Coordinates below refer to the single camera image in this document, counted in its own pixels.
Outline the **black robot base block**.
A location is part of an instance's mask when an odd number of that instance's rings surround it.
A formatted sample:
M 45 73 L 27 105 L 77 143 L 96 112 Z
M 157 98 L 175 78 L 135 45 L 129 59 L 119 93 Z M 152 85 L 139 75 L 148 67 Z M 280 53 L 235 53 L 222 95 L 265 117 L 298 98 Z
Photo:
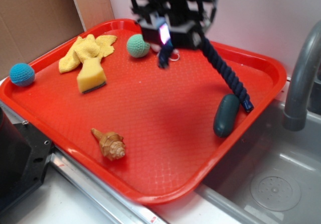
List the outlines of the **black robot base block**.
M 1 110 L 1 215 L 43 184 L 52 148 L 34 125 L 13 124 Z

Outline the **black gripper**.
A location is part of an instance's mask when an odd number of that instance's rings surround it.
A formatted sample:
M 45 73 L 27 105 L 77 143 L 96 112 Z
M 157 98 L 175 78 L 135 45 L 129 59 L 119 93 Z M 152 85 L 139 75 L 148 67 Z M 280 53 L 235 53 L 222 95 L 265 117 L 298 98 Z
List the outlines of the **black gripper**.
M 217 0 L 131 0 L 145 42 L 164 45 L 167 25 L 174 48 L 197 50 L 213 23 Z

